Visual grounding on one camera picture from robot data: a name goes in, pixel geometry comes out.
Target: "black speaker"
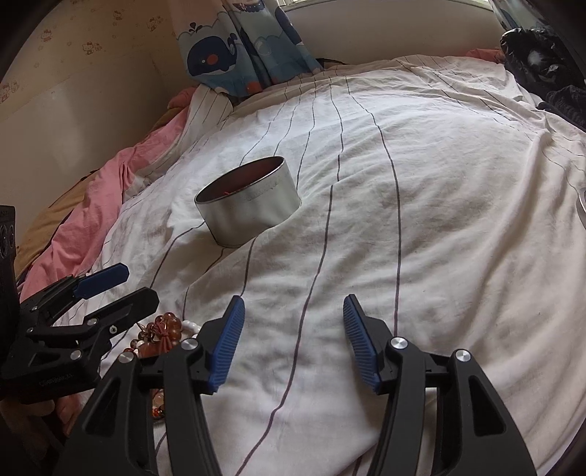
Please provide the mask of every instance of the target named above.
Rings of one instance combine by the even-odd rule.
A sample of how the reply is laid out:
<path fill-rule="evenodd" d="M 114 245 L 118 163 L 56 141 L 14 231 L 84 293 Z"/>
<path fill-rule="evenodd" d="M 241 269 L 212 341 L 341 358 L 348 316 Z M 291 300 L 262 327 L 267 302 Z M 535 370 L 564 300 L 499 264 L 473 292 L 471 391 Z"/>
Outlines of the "black speaker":
<path fill-rule="evenodd" d="M 21 308 L 14 277 L 14 218 L 13 206 L 0 205 L 0 363 L 15 339 Z"/>

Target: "metal tin can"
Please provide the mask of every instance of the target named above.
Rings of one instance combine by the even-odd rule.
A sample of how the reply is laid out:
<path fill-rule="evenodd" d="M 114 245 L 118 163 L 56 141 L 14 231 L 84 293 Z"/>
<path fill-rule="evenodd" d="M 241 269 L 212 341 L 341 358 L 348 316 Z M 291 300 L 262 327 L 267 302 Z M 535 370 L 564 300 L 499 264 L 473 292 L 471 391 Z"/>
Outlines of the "metal tin can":
<path fill-rule="evenodd" d="M 283 157 L 244 164 L 214 180 L 195 205 L 216 243 L 238 248 L 287 220 L 301 205 Z"/>
<path fill-rule="evenodd" d="M 578 216 L 584 228 L 586 228 L 586 188 L 581 188 L 576 199 Z"/>

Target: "black clamp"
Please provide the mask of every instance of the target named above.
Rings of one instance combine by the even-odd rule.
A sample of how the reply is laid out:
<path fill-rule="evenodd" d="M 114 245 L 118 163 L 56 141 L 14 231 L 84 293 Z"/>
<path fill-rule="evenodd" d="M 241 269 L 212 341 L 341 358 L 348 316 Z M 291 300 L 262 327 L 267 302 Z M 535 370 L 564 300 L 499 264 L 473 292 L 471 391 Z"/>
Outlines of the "black clamp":
<path fill-rule="evenodd" d="M 10 394 L 35 403 L 95 387 L 110 339 L 156 312 L 156 292 L 140 289 L 85 316 L 80 325 L 53 324 L 81 299 L 127 279 L 128 268 L 116 264 L 91 276 L 63 278 L 24 301 L 16 339 L 0 369 L 0 398 Z"/>
<path fill-rule="evenodd" d="M 244 301 L 234 296 L 197 339 L 146 359 L 120 354 L 77 419 L 53 476 L 156 475 L 151 389 L 159 388 L 173 475 L 221 476 L 200 394 L 226 381 L 243 325 Z"/>
<path fill-rule="evenodd" d="M 368 476 L 415 476 L 425 389 L 437 388 L 432 476 L 536 476 L 531 456 L 495 388 L 464 349 L 425 353 L 344 300 L 344 326 L 364 382 L 389 395 Z"/>

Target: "cartoon whale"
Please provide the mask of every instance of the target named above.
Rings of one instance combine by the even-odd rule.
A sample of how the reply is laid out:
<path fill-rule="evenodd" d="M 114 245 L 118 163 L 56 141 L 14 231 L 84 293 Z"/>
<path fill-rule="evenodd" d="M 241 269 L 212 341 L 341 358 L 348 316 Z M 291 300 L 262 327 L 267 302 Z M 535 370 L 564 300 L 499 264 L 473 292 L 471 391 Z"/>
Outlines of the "cartoon whale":
<path fill-rule="evenodd" d="M 208 36 L 191 47 L 187 56 L 187 67 L 191 76 L 200 74 L 213 73 L 216 71 L 228 71 L 236 64 L 238 50 L 234 45 L 234 40 L 238 37 L 231 33 L 228 37 L 228 46 L 234 51 L 230 51 L 224 40 L 219 36 Z"/>
<path fill-rule="evenodd" d="M 300 44 L 301 37 L 299 36 L 299 33 L 297 33 L 297 30 L 295 30 L 291 21 L 280 6 L 275 10 L 275 18 L 279 22 L 279 25 L 281 25 L 281 28 L 283 28 L 285 34 L 289 37 L 289 40 L 291 40 L 291 43 L 294 45 Z"/>

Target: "metal screw cap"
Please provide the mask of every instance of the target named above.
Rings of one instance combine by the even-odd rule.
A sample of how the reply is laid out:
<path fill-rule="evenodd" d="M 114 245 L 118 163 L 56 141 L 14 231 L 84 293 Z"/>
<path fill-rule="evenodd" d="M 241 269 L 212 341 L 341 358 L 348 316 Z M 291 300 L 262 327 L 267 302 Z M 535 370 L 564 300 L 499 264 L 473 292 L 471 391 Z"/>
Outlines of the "metal screw cap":
<path fill-rule="evenodd" d="M 460 349 L 456 351 L 456 358 L 460 362 L 467 362 L 472 358 L 472 356 L 470 355 L 470 352 L 465 351 L 464 349 Z"/>
<path fill-rule="evenodd" d="M 181 348 L 186 351 L 192 351 L 196 349 L 198 345 L 199 342 L 195 339 L 185 339 L 183 342 L 181 342 Z"/>
<path fill-rule="evenodd" d="M 131 362 L 132 359 L 134 359 L 134 352 L 123 352 L 120 355 L 118 355 L 118 361 L 120 363 Z"/>
<path fill-rule="evenodd" d="M 391 345 L 396 349 L 404 349 L 409 345 L 409 343 L 402 337 L 393 337 L 393 339 L 391 339 Z"/>

